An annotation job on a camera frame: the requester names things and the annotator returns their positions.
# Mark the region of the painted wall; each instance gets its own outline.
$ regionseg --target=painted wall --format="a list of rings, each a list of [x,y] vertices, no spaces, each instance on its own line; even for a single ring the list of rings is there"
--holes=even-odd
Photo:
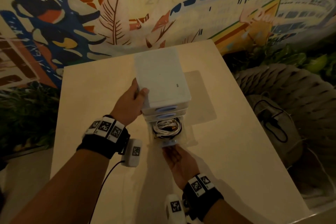
[[[0,89],[60,88],[64,66],[204,39],[224,55],[332,32],[335,1],[2,0]]]

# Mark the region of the cable bundle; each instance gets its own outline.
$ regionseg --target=cable bundle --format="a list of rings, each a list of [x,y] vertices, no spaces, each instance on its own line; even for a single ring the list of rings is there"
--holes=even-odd
[[[178,118],[157,121],[153,125],[154,134],[162,139],[173,139],[182,131],[182,125]]]

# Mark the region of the painted leaf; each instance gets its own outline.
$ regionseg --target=painted leaf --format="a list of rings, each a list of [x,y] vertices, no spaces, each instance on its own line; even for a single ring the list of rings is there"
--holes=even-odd
[[[105,36],[109,44],[130,45],[127,0],[104,0],[99,10],[94,32]]]

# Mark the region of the black wrist strap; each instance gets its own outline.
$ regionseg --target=black wrist strap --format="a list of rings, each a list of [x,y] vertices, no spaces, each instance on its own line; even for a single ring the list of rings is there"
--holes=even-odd
[[[219,199],[224,199],[205,174],[191,178],[183,190],[183,196],[200,221]]]
[[[111,115],[105,115],[91,124],[77,150],[94,151],[111,159],[114,153],[123,153],[129,137],[123,124],[113,119]]]

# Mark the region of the left hand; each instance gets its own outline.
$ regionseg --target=left hand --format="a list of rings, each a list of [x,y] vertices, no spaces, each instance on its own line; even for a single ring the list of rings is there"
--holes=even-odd
[[[118,99],[110,115],[124,126],[131,124],[141,115],[141,108],[148,95],[149,89],[139,91],[137,80],[134,78],[129,89]]]

